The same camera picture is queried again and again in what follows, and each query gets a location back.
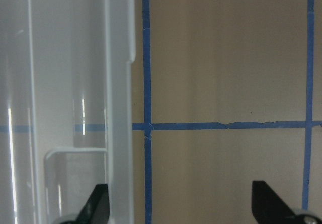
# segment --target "horizontal blue tape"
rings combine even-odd
[[[13,133],[29,133],[32,129],[30,126],[27,125],[16,125],[12,127]],[[9,132],[9,126],[0,126],[0,133],[8,133]]]
[[[311,127],[321,126],[322,121],[312,121]],[[288,121],[288,122],[234,122],[234,123],[219,123],[219,122],[195,122],[195,123],[133,123],[133,131],[165,131],[165,130],[220,130],[220,129],[259,129],[259,128],[306,128],[305,121]],[[27,125],[13,126],[14,133],[29,133],[32,129]],[[83,131],[83,125],[75,125],[76,132]],[[104,124],[86,124],[86,132],[104,132]],[[0,133],[8,133],[8,126],[0,126]]]
[[[157,123],[153,124],[153,130],[212,130],[212,129],[263,129],[263,128],[305,128],[305,121],[289,122],[234,122],[223,124],[219,122],[208,123]]]

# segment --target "grid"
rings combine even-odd
[[[158,130],[220,130],[220,129],[263,129],[305,128],[304,171],[302,208],[308,208],[312,128],[322,125],[313,121],[313,65],[314,65],[314,0],[307,0],[307,75],[306,75],[306,118],[305,121],[279,122],[219,122],[204,123],[153,123],[151,107],[151,53],[150,53],[150,0],[142,0],[143,16],[143,73],[144,73],[144,123],[133,124],[133,130],[144,131],[145,143],[145,223],[152,223],[152,132]]]

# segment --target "blue tape line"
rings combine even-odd
[[[152,223],[152,104],[150,0],[142,0],[143,75],[144,75],[144,159],[145,159],[145,223]]]
[[[75,132],[82,132],[83,125],[76,124],[75,125]],[[105,125],[104,124],[85,124],[85,131],[86,132],[104,132]]]
[[[30,133],[32,128],[27,125],[16,125],[12,127],[13,133]],[[9,133],[8,126],[0,126],[0,133]]]
[[[312,121],[312,127],[322,127],[322,121]],[[234,123],[220,123],[220,122],[190,122],[190,123],[133,123],[133,131],[166,131],[166,130],[220,130],[220,129],[260,129],[260,128],[306,128],[305,121],[289,121],[289,122],[234,122]],[[82,132],[83,125],[76,124],[74,126],[75,132]],[[32,129],[27,125],[13,126],[14,133],[29,133]],[[104,132],[104,124],[86,124],[86,132]],[[8,133],[9,127],[7,125],[0,126],[0,133]]]
[[[302,209],[308,209],[309,180],[312,145],[313,115],[313,67],[314,67],[314,0],[307,0],[307,76],[306,76],[306,128],[304,148],[304,173]]]
[[[265,128],[305,128],[305,121],[289,122],[234,122],[223,124],[219,122],[208,123],[156,123],[152,125],[155,131],[164,130],[212,130],[212,129],[265,129]]]

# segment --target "beige wall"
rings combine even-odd
[[[322,0],[316,0],[314,119],[322,120]],[[154,123],[303,121],[307,0],[151,0]],[[143,122],[142,8],[133,122]],[[134,134],[135,218],[144,223],[144,135]],[[304,129],[155,131],[153,223],[255,223],[251,181],[301,207]],[[320,127],[310,209],[322,216]]]

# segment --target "vertical blue tape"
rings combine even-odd
[[[313,115],[313,67],[314,67],[314,0],[307,0],[307,76],[306,76],[306,127],[304,150],[304,174],[302,209],[308,209],[312,115]]]
[[[152,104],[150,0],[142,0],[143,74],[144,74],[144,159],[145,159],[145,223],[152,223]]]

